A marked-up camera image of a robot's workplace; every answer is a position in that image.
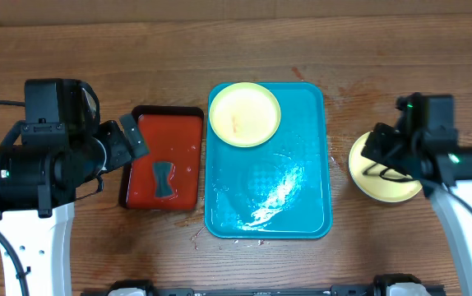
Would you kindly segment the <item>yellow plate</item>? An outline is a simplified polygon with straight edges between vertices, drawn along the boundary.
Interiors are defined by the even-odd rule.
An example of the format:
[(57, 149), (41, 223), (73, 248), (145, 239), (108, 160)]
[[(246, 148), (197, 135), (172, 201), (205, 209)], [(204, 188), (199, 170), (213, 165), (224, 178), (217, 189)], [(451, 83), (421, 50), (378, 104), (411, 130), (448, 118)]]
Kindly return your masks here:
[(225, 143), (242, 148), (259, 146), (273, 137), (280, 126), (280, 103), (265, 86), (234, 83), (214, 96), (209, 121)]
[(357, 139), (349, 152), (349, 173), (357, 187), (369, 197), (388, 203), (407, 201), (418, 194), (422, 190), (420, 182), (396, 183), (382, 179), (379, 173), (386, 166), (361, 156), (369, 134), (366, 132)]

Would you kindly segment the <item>dark hourglass sponge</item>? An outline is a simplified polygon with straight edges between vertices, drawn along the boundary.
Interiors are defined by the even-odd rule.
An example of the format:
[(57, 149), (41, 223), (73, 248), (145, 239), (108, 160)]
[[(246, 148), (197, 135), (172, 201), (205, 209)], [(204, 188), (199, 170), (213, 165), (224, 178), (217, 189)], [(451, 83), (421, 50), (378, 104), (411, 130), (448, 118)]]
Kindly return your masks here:
[(174, 194), (171, 179), (174, 177), (174, 164), (167, 161), (153, 163), (155, 178), (155, 197), (167, 198)]

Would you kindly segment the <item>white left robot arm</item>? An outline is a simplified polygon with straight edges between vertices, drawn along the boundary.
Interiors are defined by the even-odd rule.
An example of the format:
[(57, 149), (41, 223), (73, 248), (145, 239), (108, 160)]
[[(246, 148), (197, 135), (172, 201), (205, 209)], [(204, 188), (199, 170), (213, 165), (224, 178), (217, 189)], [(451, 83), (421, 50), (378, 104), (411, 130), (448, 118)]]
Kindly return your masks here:
[(81, 185), (146, 155), (130, 114), (68, 124), (44, 115), (16, 122), (0, 144), (0, 248), (7, 295), (69, 295), (70, 246)]

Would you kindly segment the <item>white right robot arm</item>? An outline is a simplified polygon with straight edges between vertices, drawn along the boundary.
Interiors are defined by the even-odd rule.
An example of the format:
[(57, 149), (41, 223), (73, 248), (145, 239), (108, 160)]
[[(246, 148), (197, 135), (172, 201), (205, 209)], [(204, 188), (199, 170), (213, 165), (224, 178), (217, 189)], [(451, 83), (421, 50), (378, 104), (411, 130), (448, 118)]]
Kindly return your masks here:
[(447, 236), (461, 291), (472, 295), (472, 146), (459, 146), (457, 130), (379, 123), (354, 143), (349, 168), (377, 199), (421, 185)]

